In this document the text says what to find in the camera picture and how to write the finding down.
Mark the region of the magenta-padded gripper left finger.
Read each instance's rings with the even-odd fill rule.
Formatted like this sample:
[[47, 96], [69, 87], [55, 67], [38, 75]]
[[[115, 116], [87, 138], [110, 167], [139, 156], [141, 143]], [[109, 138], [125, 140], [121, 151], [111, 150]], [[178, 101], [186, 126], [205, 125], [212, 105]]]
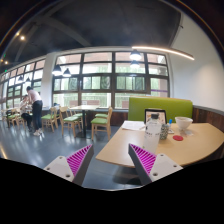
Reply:
[[90, 144], [68, 157], [58, 156], [44, 170], [81, 186], [93, 154], [93, 145]]

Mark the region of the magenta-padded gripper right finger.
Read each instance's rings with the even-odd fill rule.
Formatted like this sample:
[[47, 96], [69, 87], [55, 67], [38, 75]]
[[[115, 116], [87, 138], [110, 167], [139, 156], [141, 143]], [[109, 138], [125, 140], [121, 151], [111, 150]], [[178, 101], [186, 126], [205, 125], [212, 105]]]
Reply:
[[134, 144], [129, 145], [128, 153], [142, 185], [147, 185], [182, 169], [167, 155], [163, 153], [155, 155]]

